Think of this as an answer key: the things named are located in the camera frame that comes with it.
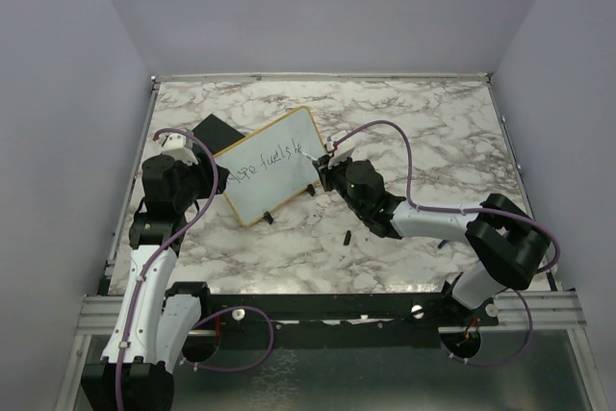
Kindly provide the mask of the black marker pen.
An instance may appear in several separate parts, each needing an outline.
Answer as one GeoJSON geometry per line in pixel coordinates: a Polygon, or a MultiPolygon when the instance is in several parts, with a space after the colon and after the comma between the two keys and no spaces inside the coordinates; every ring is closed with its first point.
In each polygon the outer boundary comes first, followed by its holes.
{"type": "Polygon", "coordinates": [[[319,159],[313,157],[312,155],[305,153],[303,151],[300,151],[300,154],[302,154],[304,157],[306,157],[307,159],[309,159],[311,162],[317,162],[319,159]]]}

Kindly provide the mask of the black rectangular pad upper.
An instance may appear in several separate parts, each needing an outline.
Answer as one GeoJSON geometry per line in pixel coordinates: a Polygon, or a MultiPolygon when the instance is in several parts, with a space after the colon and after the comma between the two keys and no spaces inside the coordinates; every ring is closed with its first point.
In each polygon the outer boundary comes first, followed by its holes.
{"type": "Polygon", "coordinates": [[[209,114],[199,122],[192,133],[213,155],[244,138],[244,134],[214,114],[209,114]]]}

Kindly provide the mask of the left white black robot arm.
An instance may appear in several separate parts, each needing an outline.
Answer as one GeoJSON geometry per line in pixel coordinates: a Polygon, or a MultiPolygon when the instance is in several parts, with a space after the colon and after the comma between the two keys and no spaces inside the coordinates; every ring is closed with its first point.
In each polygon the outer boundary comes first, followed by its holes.
{"type": "Polygon", "coordinates": [[[129,229],[129,278],[101,358],[84,367],[81,386],[94,410],[168,410],[173,369],[191,328],[206,326],[213,306],[204,283],[167,283],[188,229],[188,209],[211,203],[227,171],[206,146],[166,148],[141,165],[143,197],[129,229]]]}

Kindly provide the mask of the black marker cap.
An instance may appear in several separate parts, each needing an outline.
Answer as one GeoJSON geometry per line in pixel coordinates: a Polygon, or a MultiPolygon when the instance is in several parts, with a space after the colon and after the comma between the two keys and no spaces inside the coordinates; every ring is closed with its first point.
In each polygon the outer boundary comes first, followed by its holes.
{"type": "Polygon", "coordinates": [[[351,231],[347,230],[344,236],[343,246],[348,246],[350,244],[351,236],[351,231]]]}

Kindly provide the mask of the black mounting rail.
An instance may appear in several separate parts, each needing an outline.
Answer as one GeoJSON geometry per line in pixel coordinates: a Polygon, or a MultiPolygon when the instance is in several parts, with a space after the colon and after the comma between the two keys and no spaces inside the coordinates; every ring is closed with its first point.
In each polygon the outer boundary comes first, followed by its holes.
{"type": "Polygon", "coordinates": [[[196,300],[197,318],[226,308],[257,308],[268,315],[273,345],[286,349],[440,346],[438,329],[463,331],[473,320],[496,326],[485,304],[470,310],[440,293],[348,295],[212,295],[205,285],[171,289],[166,305],[177,295],[196,300]]]}

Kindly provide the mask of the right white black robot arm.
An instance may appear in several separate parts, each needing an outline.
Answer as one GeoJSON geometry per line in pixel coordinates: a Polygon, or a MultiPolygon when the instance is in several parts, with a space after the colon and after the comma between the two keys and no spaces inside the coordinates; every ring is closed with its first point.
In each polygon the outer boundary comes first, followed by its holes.
{"type": "Polygon", "coordinates": [[[487,299],[507,289],[528,288],[552,245],[547,231],[506,196],[492,193],[477,206],[417,205],[388,193],[369,161],[312,161],[323,189],[336,192],[380,238],[433,238],[469,245],[478,263],[456,277],[442,302],[444,318],[463,325],[487,299]]]}

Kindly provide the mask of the yellow framed whiteboard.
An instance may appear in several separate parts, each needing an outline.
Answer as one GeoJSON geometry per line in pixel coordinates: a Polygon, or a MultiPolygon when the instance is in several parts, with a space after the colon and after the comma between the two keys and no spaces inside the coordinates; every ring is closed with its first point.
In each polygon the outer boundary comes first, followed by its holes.
{"type": "Polygon", "coordinates": [[[312,112],[300,106],[220,151],[229,170],[224,196],[239,223],[250,226],[319,181],[312,162],[325,153],[312,112]]]}

